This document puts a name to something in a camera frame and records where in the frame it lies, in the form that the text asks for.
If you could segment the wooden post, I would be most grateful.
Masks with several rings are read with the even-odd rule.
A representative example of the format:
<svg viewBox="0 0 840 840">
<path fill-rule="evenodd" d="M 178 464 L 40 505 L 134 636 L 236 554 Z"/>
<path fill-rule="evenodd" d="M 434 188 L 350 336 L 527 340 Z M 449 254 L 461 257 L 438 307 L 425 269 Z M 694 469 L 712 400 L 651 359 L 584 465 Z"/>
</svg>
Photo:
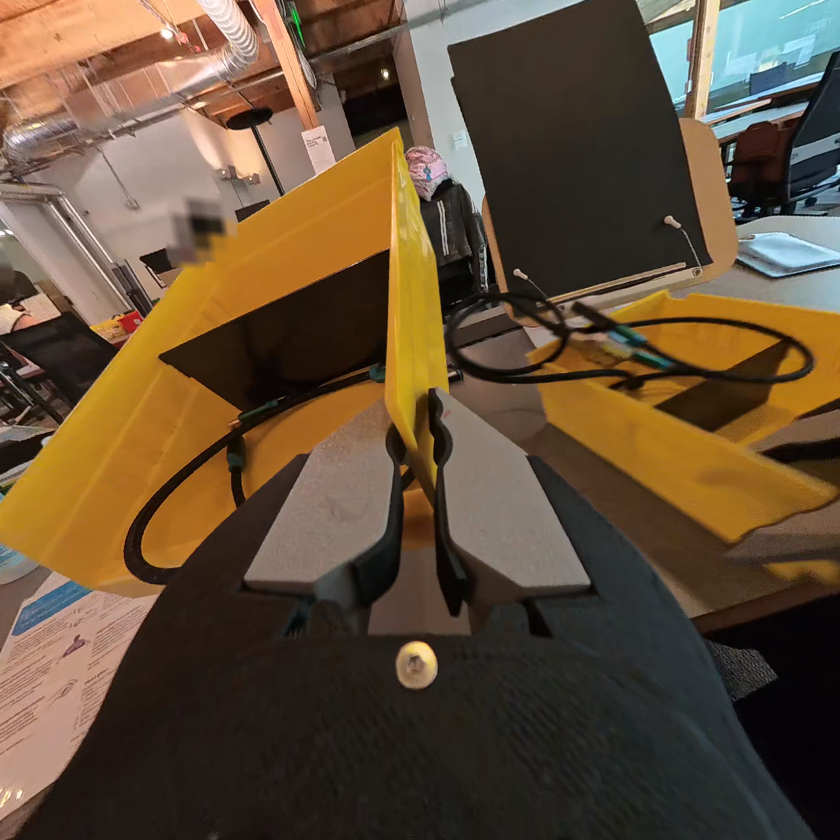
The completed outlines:
<svg viewBox="0 0 840 840">
<path fill-rule="evenodd" d="M 688 46 L 688 79 L 684 115 L 702 120 L 707 115 L 711 91 L 721 1 L 696 1 Z"/>
<path fill-rule="evenodd" d="M 270 43 L 276 52 L 303 130 L 317 129 L 322 125 L 319 106 L 278 2 L 254 1 L 253 5 L 267 28 Z"/>
</svg>

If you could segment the black office chair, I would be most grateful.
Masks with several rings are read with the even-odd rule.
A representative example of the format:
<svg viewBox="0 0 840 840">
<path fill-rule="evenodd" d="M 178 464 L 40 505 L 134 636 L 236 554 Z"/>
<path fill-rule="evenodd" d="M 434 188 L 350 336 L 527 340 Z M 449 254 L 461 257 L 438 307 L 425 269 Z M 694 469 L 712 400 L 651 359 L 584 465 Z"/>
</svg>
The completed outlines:
<svg viewBox="0 0 840 840">
<path fill-rule="evenodd" d="M 810 200 L 839 165 L 839 51 L 826 64 L 817 90 L 796 124 L 786 165 L 782 213 Z"/>
</svg>

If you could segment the black padded chair back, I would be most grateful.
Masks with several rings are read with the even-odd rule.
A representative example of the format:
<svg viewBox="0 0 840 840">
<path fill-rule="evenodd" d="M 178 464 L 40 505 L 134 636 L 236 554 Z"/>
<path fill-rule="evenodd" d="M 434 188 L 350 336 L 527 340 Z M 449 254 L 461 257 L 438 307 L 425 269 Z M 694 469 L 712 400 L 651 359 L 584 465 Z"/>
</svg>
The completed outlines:
<svg viewBox="0 0 840 840">
<path fill-rule="evenodd" d="M 61 424 L 118 354 L 75 314 L 37 322 L 2 308 L 2 422 Z"/>
</svg>

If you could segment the black light stand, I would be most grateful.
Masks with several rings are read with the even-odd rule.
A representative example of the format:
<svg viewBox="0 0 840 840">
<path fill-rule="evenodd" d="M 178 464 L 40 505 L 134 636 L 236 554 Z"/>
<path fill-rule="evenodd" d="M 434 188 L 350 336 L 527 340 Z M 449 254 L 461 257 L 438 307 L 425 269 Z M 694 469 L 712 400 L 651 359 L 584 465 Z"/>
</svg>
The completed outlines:
<svg viewBox="0 0 840 840">
<path fill-rule="evenodd" d="M 270 154 L 268 153 L 266 144 L 259 131 L 259 127 L 261 125 L 269 123 L 273 115 L 274 112 L 270 107 L 250 108 L 248 110 L 239 112 L 227 119 L 224 123 L 224 126 L 225 129 L 229 131 L 249 131 L 253 135 L 253 138 L 256 141 L 257 146 L 259 148 L 261 157 L 264 163 L 266 164 L 266 168 L 268 170 L 270 178 L 273 181 L 279 196 L 283 197 L 286 194 L 286 190 L 280 181 L 277 170 L 274 166 L 273 161 L 270 158 Z"/>
</svg>

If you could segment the black striped jacket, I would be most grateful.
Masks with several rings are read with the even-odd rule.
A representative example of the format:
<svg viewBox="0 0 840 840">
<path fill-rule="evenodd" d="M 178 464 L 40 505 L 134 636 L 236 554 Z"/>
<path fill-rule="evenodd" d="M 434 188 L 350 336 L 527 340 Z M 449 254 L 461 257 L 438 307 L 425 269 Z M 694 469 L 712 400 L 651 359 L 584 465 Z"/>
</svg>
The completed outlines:
<svg viewBox="0 0 840 840">
<path fill-rule="evenodd" d="M 446 317 L 472 296 L 488 291 L 495 280 L 487 233 L 467 190 L 445 178 L 420 209 L 434 250 L 440 304 Z"/>
</svg>

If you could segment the black hdmi port hub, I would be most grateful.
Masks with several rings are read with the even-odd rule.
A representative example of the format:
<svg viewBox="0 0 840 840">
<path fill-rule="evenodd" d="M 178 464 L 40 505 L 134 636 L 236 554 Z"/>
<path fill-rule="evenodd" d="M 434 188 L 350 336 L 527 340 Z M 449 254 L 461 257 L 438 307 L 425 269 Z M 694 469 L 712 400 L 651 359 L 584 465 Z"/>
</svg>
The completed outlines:
<svg viewBox="0 0 840 840">
<path fill-rule="evenodd" d="M 483 304 L 489 302 L 509 305 L 516 314 L 530 318 L 538 326 L 548 330 L 551 336 L 556 339 L 553 350 L 549 355 L 535 364 L 507 369 L 488 366 L 468 358 L 459 344 L 459 330 L 469 316 L 475 314 Z M 559 308 L 546 297 L 532 291 L 488 291 L 476 294 L 460 302 L 450 312 L 444 326 L 447 355 L 455 364 L 455 368 L 464 375 L 469 375 L 483 382 L 501 385 L 538 385 L 599 377 L 612 376 L 619 379 L 630 377 L 629 373 L 619 371 L 618 365 L 628 358 L 632 353 L 631 350 L 624 348 L 622 349 L 624 355 L 615 354 L 614 351 L 620 350 L 621 347 L 615 343 L 609 343 L 608 336 L 604 333 L 584 333 L 573 343 L 574 334 L 575 331 L 566 325 Z M 559 374 L 544 371 L 549 364 L 558 361 L 566 351 L 571 349 L 586 354 L 592 364 L 599 363 L 601 366 L 597 369 Z"/>
</svg>

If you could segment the grey flat pad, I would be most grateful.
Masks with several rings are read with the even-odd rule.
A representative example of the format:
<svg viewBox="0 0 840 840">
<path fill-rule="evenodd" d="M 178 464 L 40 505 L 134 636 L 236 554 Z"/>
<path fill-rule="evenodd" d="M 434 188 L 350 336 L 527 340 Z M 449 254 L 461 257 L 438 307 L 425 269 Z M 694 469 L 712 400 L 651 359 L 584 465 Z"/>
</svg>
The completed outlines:
<svg viewBox="0 0 840 840">
<path fill-rule="evenodd" d="M 839 252 L 782 232 L 749 234 L 738 242 L 736 261 L 774 280 L 839 267 Z"/>
</svg>

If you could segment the white tethered pin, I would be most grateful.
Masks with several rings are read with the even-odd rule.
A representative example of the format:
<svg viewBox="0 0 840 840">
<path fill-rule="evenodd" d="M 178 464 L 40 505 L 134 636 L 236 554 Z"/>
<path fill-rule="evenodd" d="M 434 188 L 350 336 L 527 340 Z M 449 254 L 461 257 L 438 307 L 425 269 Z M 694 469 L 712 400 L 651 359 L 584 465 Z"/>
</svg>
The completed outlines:
<svg viewBox="0 0 840 840">
<path fill-rule="evenodd" d="M 695 268 L 693 268 L 693 269 L 692 269 L 692 275 L 693 275 L 694 277 L 699 277 L 699 276 L 701 276 L 701 274 L 702 274 L 702 264 L 701 264 L 701 261 L 700 261 L 700 257 L 699 257 L 699 255 L 698 255 L 698 252 L 697 252 L 697 249 L 696 249 L 696 247 L 695 247 L 695 245 L 694 245 L 693 240 L 691 239 L 690 235 L 689 235 L 689 234 L 687 233 L 687 231 L 685 230 L 685 228 L 684 228 L 683 224 L 682 224 L 681 222 L 679 222 L 678 220 L 676 220 L 676 219 L 673 217 L 673 215 L 667 215 L 667 216 L 665 216 L 665 218 L 664 218 L 663 222 L 664 222 L 664 224 L 665 224 L 665 225 L 667 225 L 668 227 L 673 228 L 674 230 L 677 230 L 677 231 L 679 231 L 679 232 L 682 234 L 682 236 L 683 236 L 684 240 L 685 240 L 685 241 L 686 241 L 686 243 L 688 244 L 688 247 L 689 247 L 690 253 L 692 254 L 692 256 L 693 256 L 693 258 L 694 258 L 694 261 L 695 261 L 695 264 L 696 264 L 696 265 L 695 265 Z"/>
<path fill-rule="evenodd" d="M 556 301 L 551 301 L 545 290 L 522 269 L 516 268 L 512 271 L 513 279 L 521 281 L 521 288 L 510 291 L 508 294 L 524 303 L 526 307 L 536 310 L 555 310 L 560 314 L 567 313 L 567 307 Z"/>
</svg>

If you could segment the white paper sign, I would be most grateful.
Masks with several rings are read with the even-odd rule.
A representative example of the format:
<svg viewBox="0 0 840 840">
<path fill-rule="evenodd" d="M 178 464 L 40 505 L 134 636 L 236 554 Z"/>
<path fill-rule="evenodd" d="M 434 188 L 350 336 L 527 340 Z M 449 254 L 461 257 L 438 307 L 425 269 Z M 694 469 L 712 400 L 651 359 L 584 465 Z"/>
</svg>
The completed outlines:
<svg viewBox="0 0 840 840">
<path fill-rule="evenodd" d="M 304 130 L 301 137 L 315 175 L 320 175 L 335 166 L 336 158 L 325 126 L 319 125 L 314 129 Z"/>
</svg>

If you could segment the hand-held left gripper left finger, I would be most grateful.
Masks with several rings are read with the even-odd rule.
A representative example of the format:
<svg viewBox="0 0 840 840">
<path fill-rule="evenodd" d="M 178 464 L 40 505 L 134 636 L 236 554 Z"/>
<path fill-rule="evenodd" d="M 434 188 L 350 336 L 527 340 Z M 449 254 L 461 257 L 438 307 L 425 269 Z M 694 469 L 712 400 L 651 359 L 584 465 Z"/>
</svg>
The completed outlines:
<svg viewBox="0 0 840 840">
<path fill-rule="evenodd" d="M 396 580 L 402 552 L 403 441 L 384 400 L 306 457 L 245 572 L 253 593 L 370 607 Z"/>
</svg>

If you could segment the black board on white stand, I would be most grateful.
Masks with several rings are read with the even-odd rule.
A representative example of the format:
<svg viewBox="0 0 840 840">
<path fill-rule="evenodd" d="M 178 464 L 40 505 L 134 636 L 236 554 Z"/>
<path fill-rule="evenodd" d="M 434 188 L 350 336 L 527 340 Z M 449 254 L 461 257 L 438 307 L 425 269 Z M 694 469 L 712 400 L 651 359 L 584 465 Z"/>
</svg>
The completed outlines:
<svg viewBox="0 0 840 840">
<path fill-rule="evenodd" d="M 718 139 L 680 119 L 632 1 L 578 2 L 448 46 L 500 291 L 605 308 L 717 279 L 739 241 Z M 681 222 L 702 264 L 682 234 Z"/>
</svg>

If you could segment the pink patterned hat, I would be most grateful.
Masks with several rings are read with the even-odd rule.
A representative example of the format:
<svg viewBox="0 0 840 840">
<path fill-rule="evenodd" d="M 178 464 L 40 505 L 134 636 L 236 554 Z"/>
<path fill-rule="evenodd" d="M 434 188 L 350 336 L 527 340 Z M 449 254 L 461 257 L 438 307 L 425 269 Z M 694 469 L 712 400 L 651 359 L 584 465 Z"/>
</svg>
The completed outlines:
<svg viewBox="0 0 840 840">
<path fill-rule="evenodd" d="M 433 148 L 418 145 L 408 149 L 405 158 L 418 197 L 432 201 L 437 189 L 449 180 L 443 157 Z"/>
</svg>

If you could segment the yellow plastic bin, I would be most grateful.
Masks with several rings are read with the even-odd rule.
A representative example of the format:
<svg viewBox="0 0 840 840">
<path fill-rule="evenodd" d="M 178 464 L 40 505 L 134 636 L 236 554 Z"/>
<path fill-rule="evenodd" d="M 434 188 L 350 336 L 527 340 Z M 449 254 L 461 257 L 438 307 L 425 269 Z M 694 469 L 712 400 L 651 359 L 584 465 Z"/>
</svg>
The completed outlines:
<svg viewBox="0 0 840 840">
<path fill-rule="evenodd" d="M 160 358 L 299 290 L 314 351 L 350 354 L 361 307 L 386 309 L 385 382 L 326 395 L 248 435 L 247 492 L 384 400 L 427 498 L 436 466 L 426 399 L 448 389 L 432 246 L 393 130 L 292 190 L 187 268 L 2 501 L 2 545 L 92 590 L 146 596 L 125 568 L 132 521 L 164 483 L 232 429 L 242 411 Z"/>
<path fill-rule="evenodd" d="M 607 314 L 577 301 L 579 333 L 604 333 L 632 353 L 618 365 L 626 379 L 599 377 L 538 384 L 548 421 L 637 483 L 685 513 L 728 546 L 731 560 L 769 565 L 793 580 L 809 574 L 838 584 L 838 486 L 779 465 L 751 445 L 794 420 L 834 403 L 839 394 L 838 314 L 777 303 L 659 291 Z M 715 372 L 774 342 L 794 351 L 780 373 L 791 374 L 805 354 L 812 372 L 775 385 L 761 407 L 707 432 L 611 386 L 656 373 L 659 358 L 675 357 Z M 585 353 L 566 351 L 546 373 L 597 369 Z"/>
</svg>

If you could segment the blue white wipes canister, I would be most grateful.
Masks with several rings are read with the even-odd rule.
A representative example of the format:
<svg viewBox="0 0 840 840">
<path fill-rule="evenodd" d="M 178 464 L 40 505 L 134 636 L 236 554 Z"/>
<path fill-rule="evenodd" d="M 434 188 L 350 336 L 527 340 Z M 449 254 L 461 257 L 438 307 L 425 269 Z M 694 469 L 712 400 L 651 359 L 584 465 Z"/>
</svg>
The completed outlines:
<svg viewBox="0 0 840 840">
<path fill-rule="evenodd" d="M 9 585 L 21 580 L 28 574 L 40 569 L 40 565 L 22 554 L 1 543 L 0 549 L 0 584 Z"/>
</svg>

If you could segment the person's black trouser leg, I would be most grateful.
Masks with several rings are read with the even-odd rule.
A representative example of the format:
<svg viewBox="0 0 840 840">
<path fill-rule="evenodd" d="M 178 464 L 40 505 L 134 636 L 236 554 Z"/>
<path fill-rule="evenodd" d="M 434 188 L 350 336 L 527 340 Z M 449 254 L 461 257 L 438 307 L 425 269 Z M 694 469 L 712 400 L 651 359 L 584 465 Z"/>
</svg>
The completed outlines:
<svg viewBox="0 0 840 840">
<path fill-rule="evenodd" d="M 733 704 L 783 793 L 817 838 L 839 838 L 839 596 L 705 639 L 761 653 L 779 679 Z"/>
</svg>

